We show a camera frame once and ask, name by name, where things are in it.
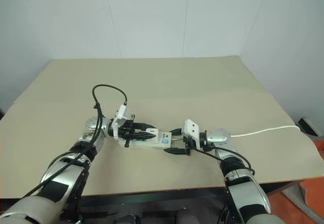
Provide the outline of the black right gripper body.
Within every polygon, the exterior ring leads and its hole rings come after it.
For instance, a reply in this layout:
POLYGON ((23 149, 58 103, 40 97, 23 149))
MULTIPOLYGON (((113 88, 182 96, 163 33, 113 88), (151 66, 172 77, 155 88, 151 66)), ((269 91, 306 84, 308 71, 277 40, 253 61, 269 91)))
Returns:
POLYGON ((191 150, 196 150, 196 142, 191 136, 183 136, 183 142, 185 144, 184 154, 190 156, 191 150))

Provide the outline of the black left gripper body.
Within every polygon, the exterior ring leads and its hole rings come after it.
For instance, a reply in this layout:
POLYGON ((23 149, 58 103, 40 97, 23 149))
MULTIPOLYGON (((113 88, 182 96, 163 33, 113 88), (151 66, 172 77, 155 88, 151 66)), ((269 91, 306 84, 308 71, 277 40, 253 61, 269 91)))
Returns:
POLYGON ((134 128, 134 119, 126 120, 118 129, 118 136, 125 140, 124 147, 130 146, 130 141, 136 139, 136 130, 134 128))

